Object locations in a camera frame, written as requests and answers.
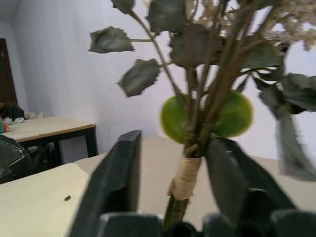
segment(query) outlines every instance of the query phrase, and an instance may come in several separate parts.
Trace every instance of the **twine wrapping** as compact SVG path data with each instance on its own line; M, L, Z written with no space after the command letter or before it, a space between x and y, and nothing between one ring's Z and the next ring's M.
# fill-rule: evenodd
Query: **twine wrapping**
M171 181L168 195L173 195L179 201L190 199L197 182L201 163L202 159L200 158L181 157L177 173Z

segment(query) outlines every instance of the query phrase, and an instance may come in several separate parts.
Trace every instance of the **table leg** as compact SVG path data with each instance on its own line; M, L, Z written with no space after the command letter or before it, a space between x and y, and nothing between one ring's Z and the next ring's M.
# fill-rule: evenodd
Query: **table leg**
M86 141L87 149L88 149L88 157L97 156L99 153L98 153L97 139L95 136L95 127L89 128L86 130L85 141Z
M55 166L58 167L63 164L59 141L54 142L54 147L55 147Z

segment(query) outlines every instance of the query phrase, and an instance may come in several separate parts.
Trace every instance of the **black table frame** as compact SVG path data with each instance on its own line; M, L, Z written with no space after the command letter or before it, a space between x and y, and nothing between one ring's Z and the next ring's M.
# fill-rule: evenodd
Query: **black table frame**
M82 129L78 131L66 132L62 134L32 139L29 141L19 142L19 144L21 144L21 146L23 146L24 148L29 148L29 147L39 146L39 145L43 145L47 143L54 143L55 152L56 152L54 163L55 163L55 166L60 166L63 164L63 162L62 162L59 142L62 140L80 137L80 136L85 136L88 157L97 156L99 153L98 153L97 140L96 140L96 135L95 135L95 127L90 127L90 128L86 128L86 129Z

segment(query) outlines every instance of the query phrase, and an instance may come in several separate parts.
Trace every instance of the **ceiling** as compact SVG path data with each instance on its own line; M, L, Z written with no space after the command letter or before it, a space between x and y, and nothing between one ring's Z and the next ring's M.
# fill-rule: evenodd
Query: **ceiling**
M12 21L20 0L0 0L0 21Z

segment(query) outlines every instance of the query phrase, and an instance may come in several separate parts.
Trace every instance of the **wooden door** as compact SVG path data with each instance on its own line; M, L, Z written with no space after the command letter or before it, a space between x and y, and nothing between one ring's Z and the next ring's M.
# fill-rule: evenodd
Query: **wooden door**
M9 54L5 39L0 38L0 102L17 103Z

